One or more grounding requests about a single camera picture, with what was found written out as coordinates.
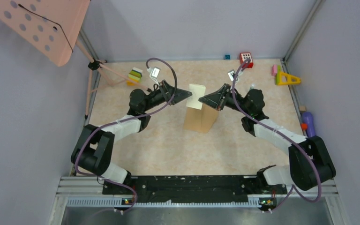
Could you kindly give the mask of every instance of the red toy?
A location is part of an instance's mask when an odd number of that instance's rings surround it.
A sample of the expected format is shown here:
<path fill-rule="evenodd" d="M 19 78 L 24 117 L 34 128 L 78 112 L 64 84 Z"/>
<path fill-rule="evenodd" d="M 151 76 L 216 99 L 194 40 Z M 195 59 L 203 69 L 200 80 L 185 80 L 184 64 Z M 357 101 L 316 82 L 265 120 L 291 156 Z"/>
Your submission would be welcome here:
<path fill-rule="evenodd" d="M 250 63 L 247 66 L 247 68 L 252 68 L 253 67 L 252 54 L 250 52 L 242 52 L 242 53 L 240 53 L 240 61 L 241 61 L 241 63 L 243 63 L 244 61 L 249 61 Z"/>

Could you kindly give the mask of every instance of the pink block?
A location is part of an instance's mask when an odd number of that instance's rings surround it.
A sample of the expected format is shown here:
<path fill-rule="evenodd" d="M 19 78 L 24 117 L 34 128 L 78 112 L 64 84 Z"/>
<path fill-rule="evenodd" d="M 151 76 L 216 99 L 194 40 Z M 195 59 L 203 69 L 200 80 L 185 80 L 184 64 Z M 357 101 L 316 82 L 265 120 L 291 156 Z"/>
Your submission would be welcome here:
<path fill-rule="evenodd" d="M 276 76 L 277 73 L 278 73 L 278 66 L 277 66 L 276 64 L 274 64 L 274 65 L 272 66 L 271 75 L 272 75 L 272 76 Z"/>

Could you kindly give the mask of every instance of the table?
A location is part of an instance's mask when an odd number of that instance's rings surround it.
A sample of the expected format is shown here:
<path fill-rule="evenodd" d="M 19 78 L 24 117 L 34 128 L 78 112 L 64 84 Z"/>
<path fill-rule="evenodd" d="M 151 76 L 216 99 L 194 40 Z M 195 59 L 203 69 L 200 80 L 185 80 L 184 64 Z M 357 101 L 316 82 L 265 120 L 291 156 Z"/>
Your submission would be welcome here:
<path fill-rule="evenodd" d="M 254 60 L 236 87 L 245 95 L 252 83 L 264 94 L 264 113 L 277 124 L 302 134 L 296 110 L 287 86 L 276 86 L 271 76 L 273 64 L 280 60 Z M 239 60 L 169 61 L 178 77 L 178 88 L 188 90 L 190 83 L 206 86 L 206 94 L 230 83 L 227 72 L 237 69 Z M 127 75 L 133 67 L 143 70 L 142 84 L 152 88 L 145 62 L 106 63 Z M 172 73 L 162 63 L 160 79 L 174 85 Z M 109 76 L 121 78 L 106 71 Z M 105 85 L 101 79 L 99 85 Z M 123 117 L 129 109 L 129 94 L 135 86 L 119 84 L 98 90 L 90 123 L 103 125 Z M 269 165 L 289 164 L 289 158 L 266 140 L 253 137 L 242 128 L 243 115 L 230 108 L 222 110 L 207 134 L 183 130 L 186 101 L 169 106 L 151 117 L 147 128 L 118 141 L 112 151 L 112 162 L 133 175 L 240 175 L 255 174 Z"/>

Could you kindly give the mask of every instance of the white wall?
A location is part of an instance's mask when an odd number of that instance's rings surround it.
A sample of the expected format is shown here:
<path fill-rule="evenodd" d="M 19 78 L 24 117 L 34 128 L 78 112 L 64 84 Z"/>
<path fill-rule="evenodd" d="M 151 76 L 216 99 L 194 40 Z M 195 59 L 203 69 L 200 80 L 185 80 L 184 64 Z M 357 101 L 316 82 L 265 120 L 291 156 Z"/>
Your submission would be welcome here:
<path fill-rule="evenodd" d="M 360 1 L 326 1 L 292 56 L 298 93 L 337 169 L 340 197 L 360 224 Z"/>
<path fill-rule="evenodd" d="M 283 57 L 315 0 L 91 1 L 84 29 L 115 61 Z"/>
<path fill-rule="evenodd" d="M 57 67 L 0 21 L 0 225 L 47 224 L 84 121 L 87 59 Z"/>

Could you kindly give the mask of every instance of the purple bottle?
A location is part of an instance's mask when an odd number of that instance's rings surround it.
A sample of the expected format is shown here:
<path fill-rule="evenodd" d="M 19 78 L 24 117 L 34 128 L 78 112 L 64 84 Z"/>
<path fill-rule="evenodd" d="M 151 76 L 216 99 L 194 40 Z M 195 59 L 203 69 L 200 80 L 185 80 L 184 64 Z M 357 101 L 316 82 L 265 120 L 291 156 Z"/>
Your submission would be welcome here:
<path fill-rule="evenodd" d="M 304 112 L 301 115 L 303 123 L 307 124 L 307 137 L 315 136 L 314 118 L 310 112 Z"/>

